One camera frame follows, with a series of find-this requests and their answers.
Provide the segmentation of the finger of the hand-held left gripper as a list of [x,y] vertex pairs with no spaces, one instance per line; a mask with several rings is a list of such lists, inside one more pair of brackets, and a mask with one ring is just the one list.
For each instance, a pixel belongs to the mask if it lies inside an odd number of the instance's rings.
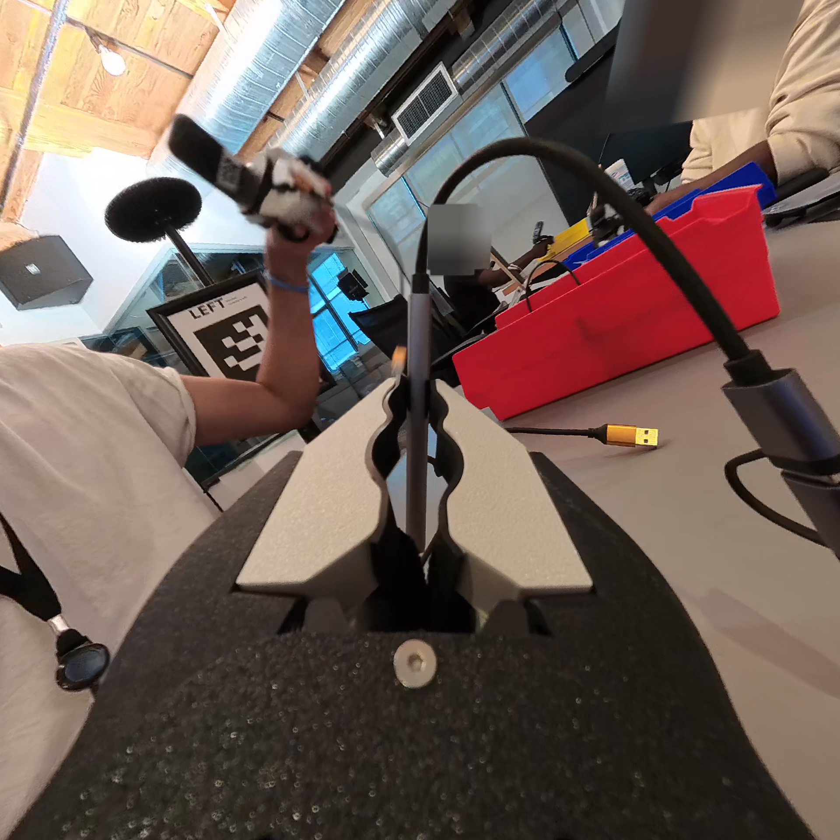
[[309,193],[268,191],[256,209],[256,221],[264,227],[296,227],[309,224]]
[[266,168],[271,187],[278,191],[286,189],[318,197],[332,196],[329,181],[307,157],[297,157],[285,150],[267,150]]

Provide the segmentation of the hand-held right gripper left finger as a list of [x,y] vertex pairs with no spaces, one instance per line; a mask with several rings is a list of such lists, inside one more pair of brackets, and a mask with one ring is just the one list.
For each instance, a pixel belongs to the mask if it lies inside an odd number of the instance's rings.
[[371,544],[390,507],[373,445],[397,380],[378,385],[309,443],[236,580],[245,592],[332,597],[345,613],[376,587]]

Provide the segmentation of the black cable orange plugs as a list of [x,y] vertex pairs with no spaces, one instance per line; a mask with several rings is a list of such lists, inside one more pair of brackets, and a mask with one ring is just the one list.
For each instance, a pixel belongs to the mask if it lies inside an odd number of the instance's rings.
[[436,435],[436,459],[440,468],[469,461],[523,460],[527,449],[514,434],[549,435],[598,440],[604,445],[656,448],[658,431],[650,427],[605,424],[584,429],[505,428],[467,400],[462,391],[434,380],[427,394],[428,425]]

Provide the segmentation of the grey USB hub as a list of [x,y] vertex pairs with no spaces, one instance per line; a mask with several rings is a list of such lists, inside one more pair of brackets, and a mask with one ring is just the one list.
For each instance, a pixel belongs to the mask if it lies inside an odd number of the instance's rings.
[[[676,285],[726,357],[730,381],[722,388],[752,438],[759,454],[781,473],[784,483],[812,522],[803,529],[781,520],[776,511],[748,506],[760,516],[802,539],[838,555],[838,431],[795,369],[771,368],[760,350],[752,349],[736,330],[707,283],[673,240],[646,211],[615,184],[599,166],[570,146],[550,140],[500,140],[472,154],[440,187],[435,205],[446,204],[456,187],[483,165],[512,156],[530,156],[554,163],[601,193],[623,216],[648,251]],[[428,223],[424,224],[411,282],[408,314],[408,464],[406,513],[409,534],[424,529],[427,489],[427,429],[431,407],[431,300]]]

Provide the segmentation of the person's left forearm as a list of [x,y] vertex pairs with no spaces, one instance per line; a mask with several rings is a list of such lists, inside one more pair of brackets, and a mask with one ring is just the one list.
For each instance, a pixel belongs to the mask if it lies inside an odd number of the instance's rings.
[[[266,265],[273,276],[308,283],[307,265]],[[184,376],[192,399],[195,444],[286,434],[311,420],[320,363],[308,296],[267,284],[268,338],[256,382]]]

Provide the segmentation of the grey desk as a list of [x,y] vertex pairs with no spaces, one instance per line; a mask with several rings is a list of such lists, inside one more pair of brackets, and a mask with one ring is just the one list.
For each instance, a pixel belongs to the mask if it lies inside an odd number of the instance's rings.
[[652,419],[647,454],[533,443],[595,551],[514,665],[539,743],[469,764],[463,838],[838,838],[838,560],[762,520],[723,465],[755,448],[714,349],[526,416]]

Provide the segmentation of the person's left hand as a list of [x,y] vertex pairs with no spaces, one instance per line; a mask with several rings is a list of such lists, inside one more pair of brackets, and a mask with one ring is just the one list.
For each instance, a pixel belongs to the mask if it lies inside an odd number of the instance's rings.
[[331,204],[320,206],[304,224],[290,227],[273,223],[266,234],[266,265],[305,267],[310,253],[331,244],[337,231],[337,216]]

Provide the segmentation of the black foam disc stand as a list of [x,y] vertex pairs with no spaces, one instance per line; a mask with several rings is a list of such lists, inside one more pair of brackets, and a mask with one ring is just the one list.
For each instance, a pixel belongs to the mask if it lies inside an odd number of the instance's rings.
[[167,238],[203,287],[210,287],[213,279],[181,234],[197,220],[202,208],[201,194],[192,183],[155,177],[116,195],[106,207],[104,223],[113,235],[130,243]]

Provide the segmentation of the black framed marker sign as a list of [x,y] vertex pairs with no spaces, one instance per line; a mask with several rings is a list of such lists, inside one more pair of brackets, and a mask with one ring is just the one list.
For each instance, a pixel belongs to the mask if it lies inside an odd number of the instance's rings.
[[168,300],[147,314],[189,375],[256,380],[269,332],[260,270]]

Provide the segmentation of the white air vent grille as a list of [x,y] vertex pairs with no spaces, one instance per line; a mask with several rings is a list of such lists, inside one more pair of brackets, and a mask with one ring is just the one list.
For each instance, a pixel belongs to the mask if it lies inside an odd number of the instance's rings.
[[444,63],[438,63],[392,115],[395,128],[406,145],[412,145],[458,98],[454,79]]

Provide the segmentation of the yellow bin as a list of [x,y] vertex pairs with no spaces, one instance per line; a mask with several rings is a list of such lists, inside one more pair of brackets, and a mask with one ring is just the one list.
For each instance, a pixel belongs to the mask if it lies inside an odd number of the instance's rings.
[[588,219],[584,217],[581,221],[554,237],[545,258],[558,259],[562,254],[567,252],[573,253],[576,249],[582,247],[586,242],[591,240],[592,234]]

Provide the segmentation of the black monitor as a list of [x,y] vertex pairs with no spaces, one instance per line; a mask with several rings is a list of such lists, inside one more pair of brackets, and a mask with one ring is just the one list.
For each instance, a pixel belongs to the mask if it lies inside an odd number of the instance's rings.
[[635,183],[681,172],[690,152],[692,121],[678,122],[654,129],[608,133],[595,146],[596,161],[607,167],[623,160]]

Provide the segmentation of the blue bin with white label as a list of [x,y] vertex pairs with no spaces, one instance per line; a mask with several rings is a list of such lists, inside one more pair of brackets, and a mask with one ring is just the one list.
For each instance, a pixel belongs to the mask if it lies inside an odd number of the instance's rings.
[[[740,167],[734,173],[721,178],[704,190],[693,189],[689,191],[680,199],[653,214],[653,219],[657,223],[662,219],[676,220],[690,211],[693,202],[698,196],[749,186],[757,187],[758,191],[756,196],[761,208],[765,208],[776,201],[776,190],[770,179],[756,163],[751,162]],[[559,255],[559,259],[560,262],[573,270],[577,270],[584,263],[605,253],[608,249],[620,245],[633,236],[635,236],[634,231],[628,229],[600,245],[595,245],[592,242],[586,245],[580,244],[579,247],[572,250],[568,255]]]

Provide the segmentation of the silver ventilation duct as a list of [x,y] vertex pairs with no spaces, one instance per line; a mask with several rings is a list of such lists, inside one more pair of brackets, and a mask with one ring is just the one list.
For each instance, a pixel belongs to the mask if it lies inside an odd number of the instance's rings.
[[456,1],[373,2],[264,150],[321,161],[434,29],[462,6]]
[[175,113],[239,152],[342,1],[237,1]]

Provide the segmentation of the black wall speaker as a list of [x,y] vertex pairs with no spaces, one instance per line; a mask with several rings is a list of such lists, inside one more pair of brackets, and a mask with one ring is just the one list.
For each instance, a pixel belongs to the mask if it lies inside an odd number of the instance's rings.
[[19,312],[76,305],[92,282],[58,235],[32,238],[1,253],[1,291]]

